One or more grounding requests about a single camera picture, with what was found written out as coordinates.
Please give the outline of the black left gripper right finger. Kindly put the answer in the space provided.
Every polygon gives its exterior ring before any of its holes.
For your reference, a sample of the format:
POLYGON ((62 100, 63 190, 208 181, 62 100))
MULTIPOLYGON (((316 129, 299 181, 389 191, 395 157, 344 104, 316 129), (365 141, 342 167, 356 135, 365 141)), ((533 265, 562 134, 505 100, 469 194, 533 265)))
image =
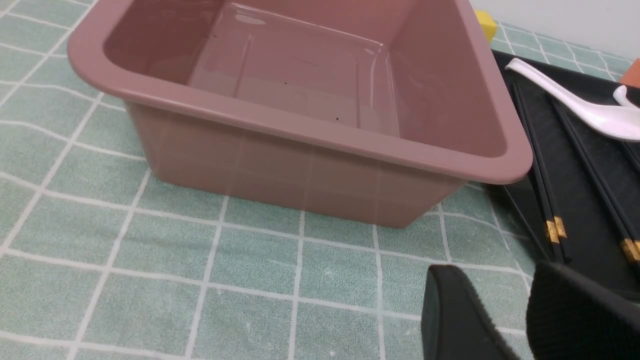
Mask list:
POLYGON ((526 338, 536 360, 637 360, 640 310, 566 266, 535 267, 526 338))

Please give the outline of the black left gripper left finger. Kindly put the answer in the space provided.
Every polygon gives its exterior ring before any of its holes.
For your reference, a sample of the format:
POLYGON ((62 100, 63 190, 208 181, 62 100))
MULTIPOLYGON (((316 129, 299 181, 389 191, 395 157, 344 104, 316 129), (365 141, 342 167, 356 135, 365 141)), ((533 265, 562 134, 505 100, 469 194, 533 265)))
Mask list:
POLYGON ((462 269, 430 265, 421 319, 425 360, 518 360, 462 269))

